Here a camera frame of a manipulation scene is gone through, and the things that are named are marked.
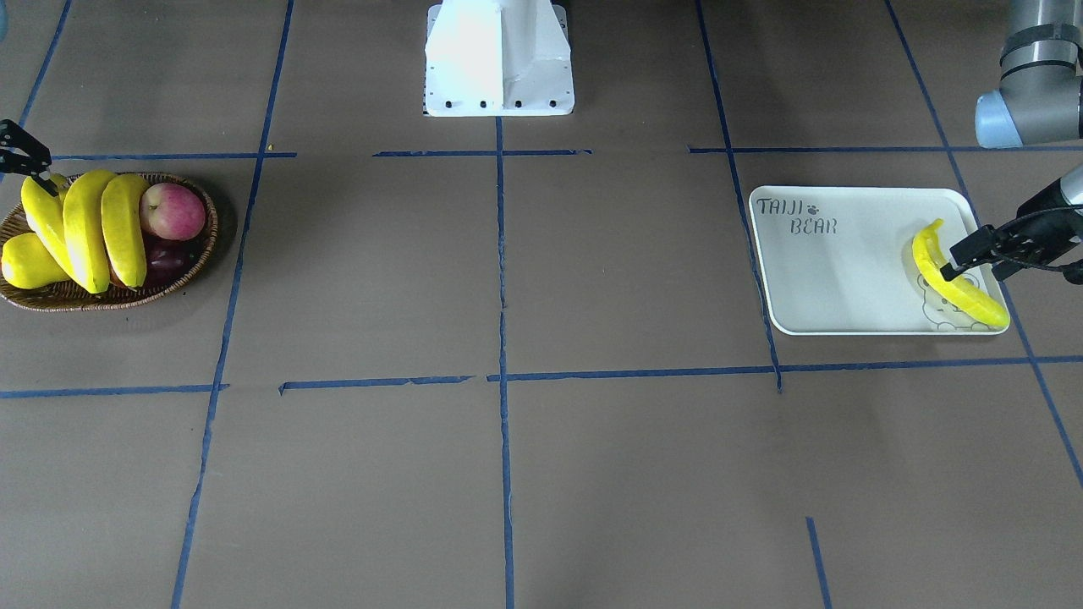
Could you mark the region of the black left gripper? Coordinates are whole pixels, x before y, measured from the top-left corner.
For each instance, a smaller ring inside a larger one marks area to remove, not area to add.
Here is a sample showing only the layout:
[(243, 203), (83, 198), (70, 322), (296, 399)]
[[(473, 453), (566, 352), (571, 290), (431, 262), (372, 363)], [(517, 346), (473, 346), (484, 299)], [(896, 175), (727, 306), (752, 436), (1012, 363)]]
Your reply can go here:
[[(1017, 209), (1012, 226), (1007, 230), (982, 225), (964, 239), (950, 247), (951, 258), (940, 265), (939, 275), (950, 282), (978, 265), (992, 265), (992, 274), (1004, 282), (1017, 272), (1029, 269), (1061, 275), (1064, 281), (1082, 285), (1082, 259), (1066, 265), (1053, 263), (1079, 245), (1082, 218), (1080, 218), (1080, 187), (1064, 187), (1064, 178), (1025, 202)], [(1002, 251), (1013, 238), (1018, 245), (1018, 258)]]

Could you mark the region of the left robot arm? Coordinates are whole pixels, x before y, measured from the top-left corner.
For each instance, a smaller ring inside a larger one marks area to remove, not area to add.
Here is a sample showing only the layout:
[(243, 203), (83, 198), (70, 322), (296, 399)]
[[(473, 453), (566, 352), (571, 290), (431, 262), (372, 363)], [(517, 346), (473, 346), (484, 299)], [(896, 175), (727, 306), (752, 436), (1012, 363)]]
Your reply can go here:
[[(1079, 141), (1082, 134), (1079, 1), (1014, 1), (1009, 34), (999, 54), (999, 88), (979, 96), (975, 132), (982, 150), (1021, 150)], [(976, 265), (991, 265), (1005, 281), (1022, 269), (1064, 275), (1080, 284), (1080, 261), (1058, 259), (1080, 245), (1080, 167), (1022, 204), (1016, 217), (982, 225), (960, 239), (941, 265), (951, 281)]]

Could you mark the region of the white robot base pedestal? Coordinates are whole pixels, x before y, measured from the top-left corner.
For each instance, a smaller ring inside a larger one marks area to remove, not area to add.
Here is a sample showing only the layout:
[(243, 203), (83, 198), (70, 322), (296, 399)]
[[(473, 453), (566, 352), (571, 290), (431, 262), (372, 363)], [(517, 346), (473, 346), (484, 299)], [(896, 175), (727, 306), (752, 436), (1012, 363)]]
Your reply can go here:
[(566, 7), (442, 1), (426, 21), (430, 117), (549, 117), (575, 108)]

